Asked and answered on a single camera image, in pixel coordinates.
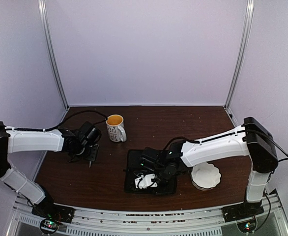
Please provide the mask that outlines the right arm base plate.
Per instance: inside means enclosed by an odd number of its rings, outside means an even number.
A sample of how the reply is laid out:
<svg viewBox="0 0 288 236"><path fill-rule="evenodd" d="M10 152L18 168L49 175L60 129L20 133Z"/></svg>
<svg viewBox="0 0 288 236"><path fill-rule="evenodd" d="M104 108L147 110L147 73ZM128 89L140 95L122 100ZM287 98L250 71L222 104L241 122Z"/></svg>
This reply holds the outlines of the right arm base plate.
<svg viewBox="0 0 288 236"><path fill-rule="evenodd" d="M225 222L238 221L241 219L254 217L264 213L264 208L259 203L247 203L225 206L222 208L222 213Z"/></svg>

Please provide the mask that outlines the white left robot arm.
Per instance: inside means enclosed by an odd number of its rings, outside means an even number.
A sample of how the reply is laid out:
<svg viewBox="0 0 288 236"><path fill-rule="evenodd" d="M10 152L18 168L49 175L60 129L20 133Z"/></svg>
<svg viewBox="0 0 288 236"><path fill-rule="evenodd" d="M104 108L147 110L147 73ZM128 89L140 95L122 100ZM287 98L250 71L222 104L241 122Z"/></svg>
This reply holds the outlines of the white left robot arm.
<svg viewBox="0 0 288 236"><path fill-rule="evenodd" d="M28 151L66 152L72 159L92 163L101 136L101 131L88 121L77 130L15 128L0 121L0 181L37 205L46 218L53 218L58 211L52 197L10 164L8 155Z"/></svg>

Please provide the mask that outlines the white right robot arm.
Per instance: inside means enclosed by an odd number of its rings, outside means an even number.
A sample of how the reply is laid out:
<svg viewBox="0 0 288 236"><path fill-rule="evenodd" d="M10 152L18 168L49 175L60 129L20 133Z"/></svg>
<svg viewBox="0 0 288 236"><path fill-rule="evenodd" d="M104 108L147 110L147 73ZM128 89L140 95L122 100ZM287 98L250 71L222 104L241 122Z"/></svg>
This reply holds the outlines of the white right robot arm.
<svg viewBox="0 0 288 236"><path fill-rule="evenodd" d="M192 168L192 184L199 190L210 190L221 178L212 161L235 156L249 156L252 162L245 202L238 210L243 217L249 217L262 200L270 173L278 167L273 136L253 117L217 135L196 140L179 136L172 138L162 150L145 148L141 167L150 172L137 177L135 187L157 188L182 173L183 168Z"/></svg>

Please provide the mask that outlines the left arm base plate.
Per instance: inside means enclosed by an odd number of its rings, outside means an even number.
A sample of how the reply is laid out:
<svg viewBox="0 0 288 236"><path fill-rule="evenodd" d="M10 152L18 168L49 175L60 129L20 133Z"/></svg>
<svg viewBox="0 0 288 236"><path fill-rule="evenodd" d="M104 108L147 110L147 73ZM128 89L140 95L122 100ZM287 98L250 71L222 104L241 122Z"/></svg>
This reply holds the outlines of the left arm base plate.
<svg viewBox="0 0 288 236"><path fill-rule="evenodd" d="M31 213L60 223L71 223L75 209L52 203L34 205Z"/></svg>

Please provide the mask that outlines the black zippered tool case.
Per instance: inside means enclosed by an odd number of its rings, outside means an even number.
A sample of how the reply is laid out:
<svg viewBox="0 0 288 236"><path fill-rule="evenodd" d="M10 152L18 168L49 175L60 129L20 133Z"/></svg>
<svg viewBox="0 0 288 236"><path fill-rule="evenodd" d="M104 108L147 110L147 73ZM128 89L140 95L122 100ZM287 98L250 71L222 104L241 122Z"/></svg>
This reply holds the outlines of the black zippered tool case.
<svg viewBox="0 0 288 236"><path fill-rule="evenodd" d="M175 189L166 189L161 187L136 189L134 180L140 175L155 174L157 177L157 168L163 168L158 160L162 151L152 148L131 149L127 153L127 166L125 171L124 192L132 194L152 194L152 195L171 195L176 192Z"/></svg>

